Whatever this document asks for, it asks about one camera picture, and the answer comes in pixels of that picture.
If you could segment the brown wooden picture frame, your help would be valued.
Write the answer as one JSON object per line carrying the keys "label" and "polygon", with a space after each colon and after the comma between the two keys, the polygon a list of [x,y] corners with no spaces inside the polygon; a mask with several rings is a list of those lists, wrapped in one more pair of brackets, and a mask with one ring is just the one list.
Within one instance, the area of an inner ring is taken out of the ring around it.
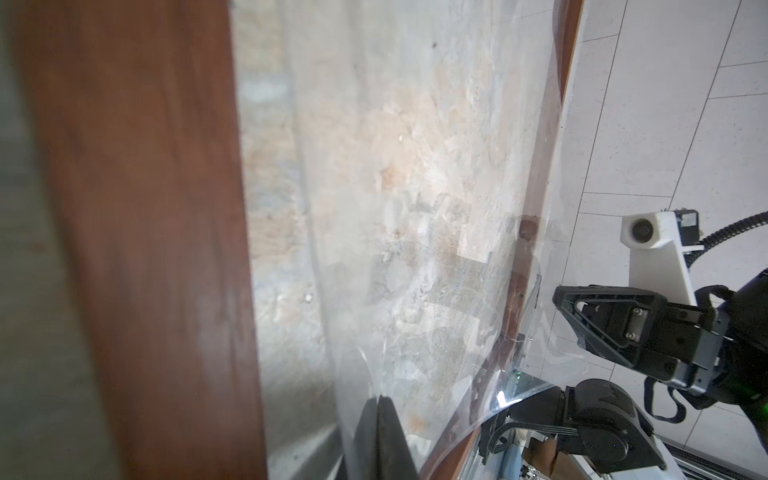
{"label": "brown wooden picture frame", "polygon": [[340,469],[284,2],[2,3],[4,476]]}

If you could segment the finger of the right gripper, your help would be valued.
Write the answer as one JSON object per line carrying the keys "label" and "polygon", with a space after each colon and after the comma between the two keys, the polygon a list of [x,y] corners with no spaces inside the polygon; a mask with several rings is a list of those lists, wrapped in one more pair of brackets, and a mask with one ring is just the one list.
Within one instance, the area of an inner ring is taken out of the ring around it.
{"label": "finger of the right gripper", "polygon": [[632,287],[558,286],[553,304],[589,352],[624,367],[637,365],[667,298]]}

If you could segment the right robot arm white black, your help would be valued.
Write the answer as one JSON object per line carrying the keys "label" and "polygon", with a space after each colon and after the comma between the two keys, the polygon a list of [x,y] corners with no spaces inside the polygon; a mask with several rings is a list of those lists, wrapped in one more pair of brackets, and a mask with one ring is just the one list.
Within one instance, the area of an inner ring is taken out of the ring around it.
{"label": "right robot arm white black", "polygon": [[508,450],[514,431],[531,430],[562,452],[588,458],[601,474],[664,467],[653,439],[660,384],[676,407],[671,423],[683,422],[689,409],[724,403],[739,407],[766,439],[765,274],[737,291],[703,287],[690,305],[645,289],[597,285],[560,286],[553,302],[590,353],[644,376],[643,399],[602,379],[550,387],[482,425],[482,458]]}

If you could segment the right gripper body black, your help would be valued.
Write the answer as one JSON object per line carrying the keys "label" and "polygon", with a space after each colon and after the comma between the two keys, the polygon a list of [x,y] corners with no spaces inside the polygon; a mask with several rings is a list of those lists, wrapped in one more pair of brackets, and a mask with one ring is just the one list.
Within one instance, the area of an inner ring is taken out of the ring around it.
{"label": "right gripper body black", "polygon": [[653,383],[691,406],[767,406],[767,272],[733,291],[711,285],[694,305],[654,297],[653,342],[661,345]]}

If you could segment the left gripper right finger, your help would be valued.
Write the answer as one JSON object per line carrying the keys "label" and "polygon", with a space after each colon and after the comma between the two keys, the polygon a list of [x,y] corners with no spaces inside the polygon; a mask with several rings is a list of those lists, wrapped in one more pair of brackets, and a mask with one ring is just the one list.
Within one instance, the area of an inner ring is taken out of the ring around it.
{"label": "left gripper right finger", "polygon": [[377,479],[419,479],[394,402],[385,396],[377,410]]}

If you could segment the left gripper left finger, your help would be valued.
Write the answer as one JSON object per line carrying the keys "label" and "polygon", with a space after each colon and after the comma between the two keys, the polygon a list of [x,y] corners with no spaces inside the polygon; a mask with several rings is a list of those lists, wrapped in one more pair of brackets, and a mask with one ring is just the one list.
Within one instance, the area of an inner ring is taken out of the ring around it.
{"label": "left gripper left finger", "polygon": [[353,450],[347,455],[348,479],[378,478],[378,399],[366,401],[355,430]]}

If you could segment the transparent acrylic sheet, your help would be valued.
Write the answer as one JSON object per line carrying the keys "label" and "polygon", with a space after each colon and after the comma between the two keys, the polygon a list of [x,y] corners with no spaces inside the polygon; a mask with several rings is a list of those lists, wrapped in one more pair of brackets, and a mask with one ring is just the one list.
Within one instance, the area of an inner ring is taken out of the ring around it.
{"label": "transparent acrylic sheet", "polygon": [[419,479],[541,391],[524,356],[579,1],[286,1],[296,145],[343,445],[394,402]]}

